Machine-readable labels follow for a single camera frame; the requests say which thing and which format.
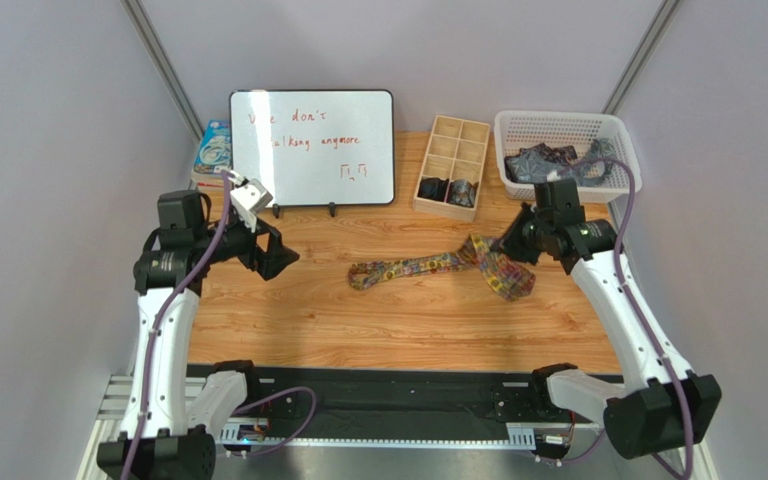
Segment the colourful patterned tie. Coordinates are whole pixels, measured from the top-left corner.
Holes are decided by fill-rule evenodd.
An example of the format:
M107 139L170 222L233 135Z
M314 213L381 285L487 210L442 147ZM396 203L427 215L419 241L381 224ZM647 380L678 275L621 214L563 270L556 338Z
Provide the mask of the colourful patterned tie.
M529 296L536 276L522 262L499 247L498 238L470 234L454 251L393 261L355 263L347 273L348 284L363 291L379 283L408 277L477 270L499 297L514 302Z

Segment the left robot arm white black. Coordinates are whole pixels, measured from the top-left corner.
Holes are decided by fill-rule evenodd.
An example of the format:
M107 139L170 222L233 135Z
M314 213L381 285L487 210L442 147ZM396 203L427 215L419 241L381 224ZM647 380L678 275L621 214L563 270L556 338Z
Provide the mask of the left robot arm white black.
M209 268L233 258L264 280L296 262L281 233L259 219L271 194L251 180L224 197L215 226L211 202L194 190L163 194L159 226L133 269L139 330L132 386L116 439L99 445L96 463L114 479L209 479L218 436L248 398L254 380L246 361L225 362L186 399L188 350Z

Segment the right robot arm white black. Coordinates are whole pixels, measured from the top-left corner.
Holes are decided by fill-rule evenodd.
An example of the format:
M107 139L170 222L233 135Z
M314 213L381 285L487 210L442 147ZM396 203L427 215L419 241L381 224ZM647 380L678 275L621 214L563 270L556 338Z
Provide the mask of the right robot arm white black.
M543 254L558 261L596 312L621 366L611 384L571 364L536 370L542 399L604 429L625 459L684 447L707 433L722 390L713 375L697 374L656 320L630 271L620 233L606 220L587 220L571 179L537 184L494 246L531 264Z

